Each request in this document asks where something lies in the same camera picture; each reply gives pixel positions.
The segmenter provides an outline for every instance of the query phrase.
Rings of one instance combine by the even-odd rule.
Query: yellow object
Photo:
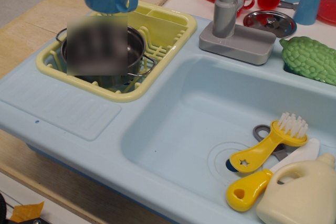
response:
[[[295,178],[278,184],[287,175]],[[277,170],[256,210],[266,224],[335,224],[335,157],[323,153],[314,161],[296,162]]]
[[[270,170],[264,169],[235,181],[227,188],[227,203],[237,211],[247,211],[266,189],[272,176]]]
[[[26,220],[37,219],[41,216],[44,202],[35,205],[15,206],[11,221],[23,222]]]
[[[93,12],[91,15],[105,16],[105,14],[96,12]],[[145,55],[156,61],[156,66],[143,81],[139,81],[139,77],[136,77],[127,88],[119,90],[104,89],[97,86],[96,83],[88,83],[75,76],[68,76],[66,74],[66,66],[63,59],[59,58],[55,53],[59,51],[61,45],[60,42],[56,40],[37,55],[37,69],[48,76],[87,90],[108,100],[115,102],[130,102],[138,99],[145,93],[168,63],[174,58],[177,52],[192,36],[197,27],[195,18],[189,14],[183,14],[141,1],[139,1],[135,11],[116,15],[127,16],[128,25],[138,30],[145,38]],[[140,74],[149,70],[147,61],[144,61],[143,65],[144,69],[141,70]]]
[[[270,133],[257,145],[237,152],[230,157],[232,166],[241,173],[251,173],[257,170],[271,155],[279,144],[286,144],[289,146],[299,147],[306,144],[308,137],[296,138],[290,136],[290,131],[280,129],[277,125],[278,120],[273,121],[270,125]]]

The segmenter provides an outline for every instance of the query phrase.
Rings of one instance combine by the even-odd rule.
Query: star-shaped hole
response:
[[[245,167],[247,167],[250,163],[246,161],[246,159],[244,160],[240,160],[240,164],[244,165]]]

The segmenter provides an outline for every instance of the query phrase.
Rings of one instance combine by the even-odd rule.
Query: wooden surface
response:
[[[162,5],[166,0],[142,0]],[[44,0],[0,29],[0,78],[28,58],[67,19],[91,11],[84,0]],[[91,223],[168,223],[149,210],[31,151],[0,130],[0,171]]]

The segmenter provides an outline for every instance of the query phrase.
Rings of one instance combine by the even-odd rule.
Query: green bitter melon toy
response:
[[[336,50],[309,37],[281,39],[282,58],[295,74],[336,86]]]

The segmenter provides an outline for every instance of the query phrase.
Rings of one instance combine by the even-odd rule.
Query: sink basin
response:
[[[278,40],[262,66],[201,51],[198,37],[209,20],[196,20],[196,32],[131,102],[46,76],[32,55],[0,80],[0,128],[174,222],[262,223],[257,203],[243,213],[226,203],[226,188],[244,176],[230,172],[226,160],[257,143],[256,125],[286,111],[308,122],[320,154],[336,156],[336,87],[284,71]],[[262,168],[276,163],[271,156]]]

